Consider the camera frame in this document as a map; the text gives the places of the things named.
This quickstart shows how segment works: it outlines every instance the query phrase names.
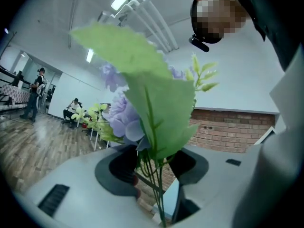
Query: blue jeans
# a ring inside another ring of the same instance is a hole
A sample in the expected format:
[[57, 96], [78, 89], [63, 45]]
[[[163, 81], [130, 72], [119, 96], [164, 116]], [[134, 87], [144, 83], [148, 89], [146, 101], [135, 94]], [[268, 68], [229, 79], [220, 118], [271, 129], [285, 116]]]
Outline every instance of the blue jeans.
[[32, 109], [33, 107], [33, 116], [32, 118], [35, 119], [36, 117], [36, 113], [37, 113], [37, 106], [36, 106], [36, 101], [37, 101], [37, 97], [38, 97], [38, 94], [37, 93], [30, 93], [30, 96], [29, 96], [29, 99], [28, 99], [28, 106], [24, 112], [24, 117], [27, 117], [30, 110]]

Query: white shirt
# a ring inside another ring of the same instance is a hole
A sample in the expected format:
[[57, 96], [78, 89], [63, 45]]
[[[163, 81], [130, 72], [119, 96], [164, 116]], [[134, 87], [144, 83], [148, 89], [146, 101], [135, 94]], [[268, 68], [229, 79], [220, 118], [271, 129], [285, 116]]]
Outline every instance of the white shirt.
[[76, 113], [76, 109], [79, 108], [80, 105], [77, 103], [77, 104], [74, 104], [74, 102], [71, 104], [71, 107], [68, 109], [70, 112], [73, 112], [73, 113]]

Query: checkered tablecloth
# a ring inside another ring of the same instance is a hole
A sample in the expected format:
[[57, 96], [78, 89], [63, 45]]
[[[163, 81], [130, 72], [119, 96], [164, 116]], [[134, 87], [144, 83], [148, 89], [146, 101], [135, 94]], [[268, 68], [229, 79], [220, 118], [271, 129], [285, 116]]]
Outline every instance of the checkered tablecloth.
[[4, 85], [1, 89], [1, 94], [7, 95], [12, 98], [13, 104], [27, 103], [29, 101], [29, 92], [22, 91], [16, 86]]

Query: person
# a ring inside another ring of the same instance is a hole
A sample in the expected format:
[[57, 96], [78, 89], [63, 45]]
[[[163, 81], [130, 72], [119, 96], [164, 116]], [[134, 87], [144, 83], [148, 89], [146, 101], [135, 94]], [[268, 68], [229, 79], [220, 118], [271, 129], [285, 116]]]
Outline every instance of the person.
[[65, 123], [67, 120], [66, 120], [66, 117], [70, 118], [69, 122], [71, 123], [72, 122], [72, 115], [74, 113], [76, 113], [76, 109], [80, 107], [80, 105], [78, 104], [78, 99], [75, 98], [74, 100], [72, 100], [72, 102], [67, 106], [68, 107], [68, 110], [63, 110], [63, 123]]
[[20, 118], [27, 119], [29, 112], [33, 108], [33, 115], [32, 115], [32, 117], [30, 117], [30, 120], [33, 123], [36, 120], [36, 114], [37, 114], [37, 105], [36, 105], [37, 97], [38, 97], [37, 89], [39, 89], [43, 85], [44, 73], [45, 73], [45, 69], [42, 67], [39, 70], [39, 76], [35, 80], [35, 83], [30, 85], [31, 92], [30, 92], [27, 108], [26, 108], [24, 114], [20, 115]]
[[192, 28], [201, 42], [217, 43], [252, 20], [262, 39], [268, 37], [286, 70], [303, 43], [303, 21], [297, 11], [302, 7], [300, 1], [194, 0], [190, 9]]

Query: seated person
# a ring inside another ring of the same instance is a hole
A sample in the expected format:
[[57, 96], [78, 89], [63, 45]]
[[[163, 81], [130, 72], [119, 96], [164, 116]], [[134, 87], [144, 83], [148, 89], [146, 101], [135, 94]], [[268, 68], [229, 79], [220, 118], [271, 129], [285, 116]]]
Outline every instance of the seated person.
[[68, 105], [68, 110], [63, 110], [63, 122], [62, 124], [66, 121], [66, 117], [70, 118], [70, 123], [73, 122], [71, 119], [72, 115], [76, 113], [76, 109], [79, 108], [80, 105], [78, 104], [78, 99], [75, 98], [69, 105]]

